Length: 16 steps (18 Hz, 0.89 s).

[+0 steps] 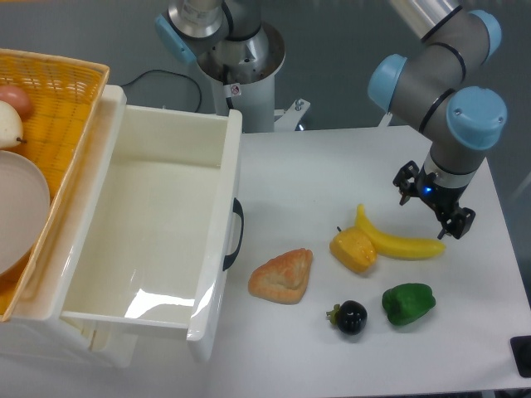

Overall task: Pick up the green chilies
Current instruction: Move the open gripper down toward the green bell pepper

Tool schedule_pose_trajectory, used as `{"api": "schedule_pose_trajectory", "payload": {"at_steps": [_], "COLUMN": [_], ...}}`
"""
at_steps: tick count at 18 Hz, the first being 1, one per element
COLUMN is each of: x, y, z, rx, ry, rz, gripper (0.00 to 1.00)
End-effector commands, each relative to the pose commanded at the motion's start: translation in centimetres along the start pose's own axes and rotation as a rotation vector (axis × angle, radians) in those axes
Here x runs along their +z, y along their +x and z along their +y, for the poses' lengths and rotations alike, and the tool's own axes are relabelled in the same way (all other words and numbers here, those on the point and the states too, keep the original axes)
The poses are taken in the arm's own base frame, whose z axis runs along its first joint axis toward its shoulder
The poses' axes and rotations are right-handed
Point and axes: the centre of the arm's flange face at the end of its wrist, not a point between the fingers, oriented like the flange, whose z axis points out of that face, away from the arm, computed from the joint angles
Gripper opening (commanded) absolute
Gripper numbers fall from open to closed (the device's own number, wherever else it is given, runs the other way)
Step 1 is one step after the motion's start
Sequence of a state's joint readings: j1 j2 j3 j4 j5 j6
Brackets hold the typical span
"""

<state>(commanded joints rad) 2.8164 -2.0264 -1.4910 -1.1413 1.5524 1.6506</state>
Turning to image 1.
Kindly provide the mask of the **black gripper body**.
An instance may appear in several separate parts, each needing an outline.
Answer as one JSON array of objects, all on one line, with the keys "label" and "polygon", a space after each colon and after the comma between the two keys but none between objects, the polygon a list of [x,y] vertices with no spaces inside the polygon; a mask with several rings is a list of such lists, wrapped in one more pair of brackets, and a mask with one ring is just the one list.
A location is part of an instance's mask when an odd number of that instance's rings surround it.
[{"label": "black gripper body", "polygon": [[473,210],[460,206],[460,198],[470,181],[468,175],[454,175],[431,163],[424,163],[417,178],[417,190],[421,200],[436,213],[438,220],[474,217]]}]

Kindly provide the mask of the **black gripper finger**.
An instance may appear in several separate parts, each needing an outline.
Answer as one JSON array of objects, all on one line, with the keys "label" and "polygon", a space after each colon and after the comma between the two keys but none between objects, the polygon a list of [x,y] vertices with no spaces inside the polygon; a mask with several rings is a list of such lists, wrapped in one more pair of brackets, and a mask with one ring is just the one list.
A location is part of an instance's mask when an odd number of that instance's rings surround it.
[{"label": "black gripper finger", "polygon": [[417,190],[417,177],[419,167],[414,161],[410,161],[402,166],[392,180],[401,195],[399,205],[405,205],[412,197],[419,197]]},{"label": "black gripper finger", "polygon": [[468,207],[457,206],[450,212],[439,211],[436,214],[441,223],[441,231],[437,239],[441,240],[445,235],[459,240],[471,228],[475,219],[475,212]]}]

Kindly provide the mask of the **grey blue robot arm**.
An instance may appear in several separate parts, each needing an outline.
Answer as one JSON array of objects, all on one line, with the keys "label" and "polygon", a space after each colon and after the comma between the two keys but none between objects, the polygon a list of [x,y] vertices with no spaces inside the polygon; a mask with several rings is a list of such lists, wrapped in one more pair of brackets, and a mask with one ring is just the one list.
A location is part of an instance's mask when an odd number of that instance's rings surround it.
[{"label": "grey blue robot arm", "polygon": [[498,49],[501,27],[491,14],[467,11],[457,1],[390,4],[424,48],[411,59],[385,58],[371,76],[368,96],[431,141],[424,163],[402,166],[393,184],[402,203],[419,198],[435,213],[440,234],[460,239],[475,219],[460,197],[508,118],[497,93],[463,84]]}]

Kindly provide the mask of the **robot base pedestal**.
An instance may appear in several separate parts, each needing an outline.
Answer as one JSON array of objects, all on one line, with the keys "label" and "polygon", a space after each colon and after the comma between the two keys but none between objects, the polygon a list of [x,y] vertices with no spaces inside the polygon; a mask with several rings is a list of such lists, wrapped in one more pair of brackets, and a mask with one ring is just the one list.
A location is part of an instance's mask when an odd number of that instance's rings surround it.
[{"label": "robot base pedestal", "polygon": [[275,107],[275,77],[285,62],[281,34],[257,1],[172,1],[155,19],[168,52],[208,79],[218,115],[237,110],[245,133],[296,131],[310,103]]}]

